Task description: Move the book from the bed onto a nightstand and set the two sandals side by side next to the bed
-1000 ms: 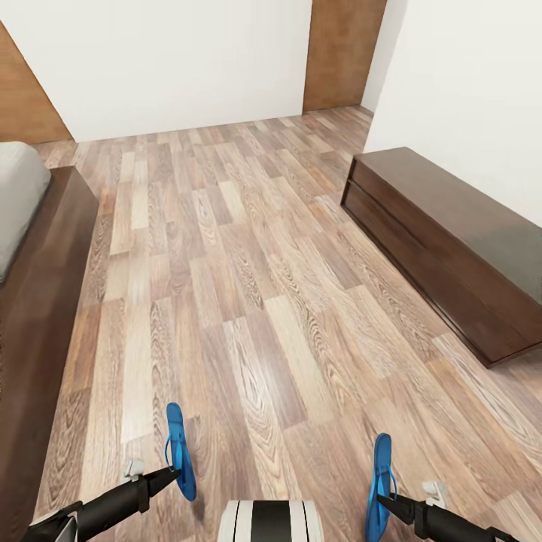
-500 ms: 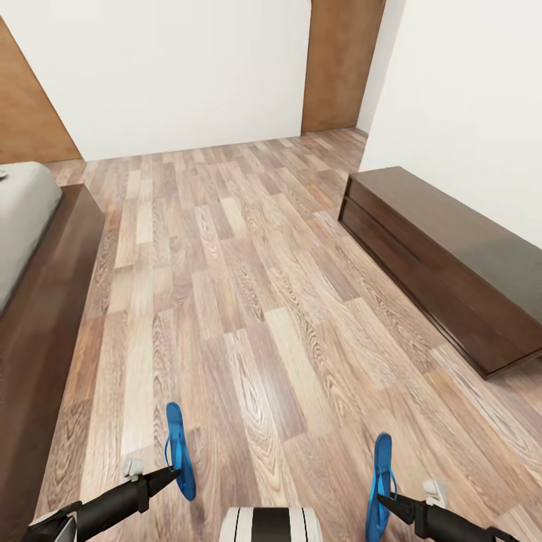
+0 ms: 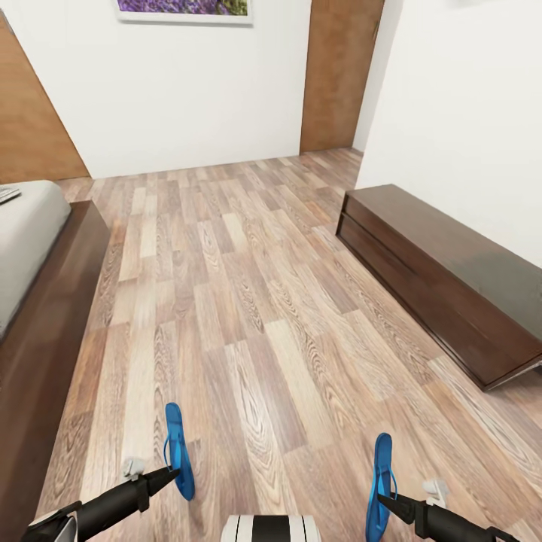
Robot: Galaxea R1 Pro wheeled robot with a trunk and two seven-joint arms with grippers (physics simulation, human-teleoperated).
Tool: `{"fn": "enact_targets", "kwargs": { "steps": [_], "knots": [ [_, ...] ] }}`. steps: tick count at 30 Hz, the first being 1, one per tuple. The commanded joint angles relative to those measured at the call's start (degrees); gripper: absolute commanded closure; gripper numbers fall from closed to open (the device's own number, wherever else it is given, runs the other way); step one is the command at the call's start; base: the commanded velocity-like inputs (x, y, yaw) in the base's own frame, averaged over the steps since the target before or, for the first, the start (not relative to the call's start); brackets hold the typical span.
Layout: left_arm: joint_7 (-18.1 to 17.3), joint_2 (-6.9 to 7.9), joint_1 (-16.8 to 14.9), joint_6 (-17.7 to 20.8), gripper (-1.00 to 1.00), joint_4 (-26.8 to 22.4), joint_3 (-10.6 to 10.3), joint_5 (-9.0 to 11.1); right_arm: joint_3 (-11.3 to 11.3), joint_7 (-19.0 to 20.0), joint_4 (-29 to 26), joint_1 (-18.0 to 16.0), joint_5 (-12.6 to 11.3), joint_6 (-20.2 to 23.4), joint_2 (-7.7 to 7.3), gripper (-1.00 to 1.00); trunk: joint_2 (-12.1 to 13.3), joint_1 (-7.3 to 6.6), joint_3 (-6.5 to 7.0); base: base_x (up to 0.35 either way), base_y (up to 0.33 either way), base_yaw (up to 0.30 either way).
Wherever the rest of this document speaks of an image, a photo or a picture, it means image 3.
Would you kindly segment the sandal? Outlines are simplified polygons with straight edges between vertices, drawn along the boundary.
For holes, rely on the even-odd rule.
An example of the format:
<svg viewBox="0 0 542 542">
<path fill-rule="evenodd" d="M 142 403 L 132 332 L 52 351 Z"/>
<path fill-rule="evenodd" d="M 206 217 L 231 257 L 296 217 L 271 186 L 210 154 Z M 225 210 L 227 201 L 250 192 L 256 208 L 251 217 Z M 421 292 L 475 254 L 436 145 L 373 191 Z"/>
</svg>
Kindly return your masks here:
<svg viewBox="0 0 542 542">
<path fill-rule="evenodd" d="M 186 501 L 195 498 L 195 483 L 193 482 L 192 467 L 184 442 L 181 411 L 171 401 L 166 405 L 166 424 L 168 426 L 169 457 L 171 470 L 180 469 L 180 474 L 175 478 L 175 485 Z"/>
<path fill-rule="evenodd" d="M 378 499 L 381 494 L 391 497 L 391 478 L 396 479 L 391 469 L 391 435 L 384 432 L 377 437 L 375 444 L 373 483 L 369 498 L 366 521 L 366 541 L 379 542 L 386 529 L 391 511 Z"/>
</svg>

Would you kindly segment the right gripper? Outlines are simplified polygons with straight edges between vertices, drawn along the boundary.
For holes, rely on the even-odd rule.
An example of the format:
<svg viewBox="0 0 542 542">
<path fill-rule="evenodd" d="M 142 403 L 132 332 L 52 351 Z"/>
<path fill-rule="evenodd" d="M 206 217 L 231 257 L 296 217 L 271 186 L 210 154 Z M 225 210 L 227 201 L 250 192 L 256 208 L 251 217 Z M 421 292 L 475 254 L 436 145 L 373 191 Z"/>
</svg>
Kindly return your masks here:
<svg viewBox="0 0 542 542">
<path fill-rule="evenodd" d="M 429 505 L 391 492 L 391 497 L 378 494 L 377 499 L 406 524 L 416 521 L 416 534 L 436 542 L 465 542 L 467 519 L 450 510 Z"/>
</svg>

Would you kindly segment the robot trunk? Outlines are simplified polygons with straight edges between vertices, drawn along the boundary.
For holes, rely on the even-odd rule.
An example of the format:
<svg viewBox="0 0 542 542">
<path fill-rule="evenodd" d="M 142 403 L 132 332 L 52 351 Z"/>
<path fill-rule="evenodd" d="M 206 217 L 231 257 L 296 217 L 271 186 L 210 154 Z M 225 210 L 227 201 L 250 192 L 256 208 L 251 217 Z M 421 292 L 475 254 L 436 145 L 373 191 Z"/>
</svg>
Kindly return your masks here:
<svg viewBox="0 0 542 542">
<path fill-rule="evenodd" d="M 313 515 L 229 515 L 221 542 L 322 542 Z"/>
</svg>

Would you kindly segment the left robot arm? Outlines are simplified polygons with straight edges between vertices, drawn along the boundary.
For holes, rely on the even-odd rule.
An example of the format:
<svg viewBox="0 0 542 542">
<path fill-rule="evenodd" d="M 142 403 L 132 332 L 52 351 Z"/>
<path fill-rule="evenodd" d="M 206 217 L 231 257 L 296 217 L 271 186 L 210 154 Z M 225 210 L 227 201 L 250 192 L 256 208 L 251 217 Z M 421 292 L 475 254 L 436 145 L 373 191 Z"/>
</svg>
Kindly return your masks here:
<svg viewBox="0 0 542 542">
<path fill-rule="evenodd" d="M 19 542 L 85 542 L 137 510 L 145 512 L 149 498 L 173 481 L 180 469 L 171 470 L 167 465 L 142 475 L 144 469 L 145 461 L 125 458 L 120 485 L 85 504 L 76 501 L 39 517 L 27 526 Z"/>
</svg>

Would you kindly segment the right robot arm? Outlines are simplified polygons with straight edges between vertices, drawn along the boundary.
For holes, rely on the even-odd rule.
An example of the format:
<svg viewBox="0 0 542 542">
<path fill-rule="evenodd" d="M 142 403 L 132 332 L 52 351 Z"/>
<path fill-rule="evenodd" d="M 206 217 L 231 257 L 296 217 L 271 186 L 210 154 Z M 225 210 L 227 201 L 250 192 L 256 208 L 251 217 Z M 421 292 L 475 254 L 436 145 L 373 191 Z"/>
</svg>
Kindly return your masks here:
<svg viewBox="0 0 542 542">
<path fill-rule="evenodd" d="M 378 494 L 377 499 L 406 524 L 416 521 L 416 534 L 424 540 L 430 537 L 436 542 L 528 542 L 494 526 L 481 528 L 447 510 L 449 489 L 444 479 L 426 480 L 423 485 L 424 490 L 432 494 L 425 501 L 413 500 L 396 492 L 391 492 L 390 498 Z"/>
</svg>

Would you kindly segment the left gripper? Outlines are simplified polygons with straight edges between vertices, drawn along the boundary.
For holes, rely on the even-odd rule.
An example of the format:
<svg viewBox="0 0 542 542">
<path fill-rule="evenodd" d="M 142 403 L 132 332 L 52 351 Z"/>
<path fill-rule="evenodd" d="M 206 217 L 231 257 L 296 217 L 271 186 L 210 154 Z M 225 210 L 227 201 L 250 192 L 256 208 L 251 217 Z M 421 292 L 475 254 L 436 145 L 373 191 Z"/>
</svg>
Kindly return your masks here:
<svg viewBox="0 0 542 542">
<path fill-rule="evenodd" d="M 180 469 L 171 470 L 167 465 L 159 470 L 138 475 L 136 481 L 115 486 L 100 495 L 102 506 L 102 531 L 105 531 L 135 513 L 145 512 L 150 500 L 164 486 L 180 474 Z"/>
</svg>

